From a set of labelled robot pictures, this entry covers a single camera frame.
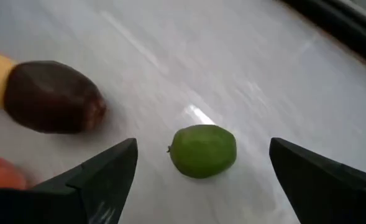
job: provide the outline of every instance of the marble surface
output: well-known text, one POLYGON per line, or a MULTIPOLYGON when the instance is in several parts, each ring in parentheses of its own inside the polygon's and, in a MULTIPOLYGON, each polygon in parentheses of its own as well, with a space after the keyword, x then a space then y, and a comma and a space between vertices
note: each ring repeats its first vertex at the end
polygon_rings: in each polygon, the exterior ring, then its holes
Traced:
POLYGON ((366 63, 272 0, 2 0, 0 52, 58 60, 90 77, 110 112, 95 133, 35 133, 0 111, 0 156, 34 184, 136 137, 120 223, 298 223, 268 158, 282 137, 366 171, 366 63), (215 123, 238 159, 182 176, 167 146, 215 123))

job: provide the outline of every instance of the black edge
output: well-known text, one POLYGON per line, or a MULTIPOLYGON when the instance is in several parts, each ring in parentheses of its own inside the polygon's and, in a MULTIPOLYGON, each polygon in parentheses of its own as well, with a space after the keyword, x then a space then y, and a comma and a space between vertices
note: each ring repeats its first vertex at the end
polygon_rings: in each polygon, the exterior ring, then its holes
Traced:
POLYGON ((280 138, 270 158, 301 224, 366 224, 366 173, 280 138))
POLYGON ((130 138, 29 190, 0 189, 0 223, 118 223, 137 156, 130 138))
POLYGON ((366 16, 337 0, 281 0, 366 59, 366 16))

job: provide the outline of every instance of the brown fruit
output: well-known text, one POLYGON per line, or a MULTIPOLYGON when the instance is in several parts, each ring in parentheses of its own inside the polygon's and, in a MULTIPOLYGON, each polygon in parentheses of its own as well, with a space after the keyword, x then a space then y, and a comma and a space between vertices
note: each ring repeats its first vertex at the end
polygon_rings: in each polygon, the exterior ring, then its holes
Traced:
POLYGON ((73 134, 95 128, 106 104, 96 85, 75 69, 53 61, 12 68, 4 109, 19 124, 41 133, 73 134))

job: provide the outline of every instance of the green lime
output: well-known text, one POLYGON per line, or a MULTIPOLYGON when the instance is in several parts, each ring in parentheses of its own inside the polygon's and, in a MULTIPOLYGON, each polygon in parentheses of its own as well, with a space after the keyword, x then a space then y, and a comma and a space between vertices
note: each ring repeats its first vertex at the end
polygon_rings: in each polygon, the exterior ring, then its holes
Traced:
POLYGON ((237 158, 234 135, 216 125, 199 124, 179 130, 169 147, 176 168, 193 178, 207 178, 228 169, 237 158))

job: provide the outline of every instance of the white table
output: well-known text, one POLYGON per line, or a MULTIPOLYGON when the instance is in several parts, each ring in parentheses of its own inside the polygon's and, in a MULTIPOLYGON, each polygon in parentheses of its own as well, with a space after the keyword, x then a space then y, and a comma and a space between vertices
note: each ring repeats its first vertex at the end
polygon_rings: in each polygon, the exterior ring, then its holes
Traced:
POLYGON ((298 223, 268 158, 275 136, 366 171, 366 63, 278 1, 2 0, 0 52, 75 67, 110 108, 81 136, 35 133, 0 111, 0 156, 32 183, 138 139, 122 224, 298 223), (198 123, 239 146, 207 180, 166 153, 198 123))

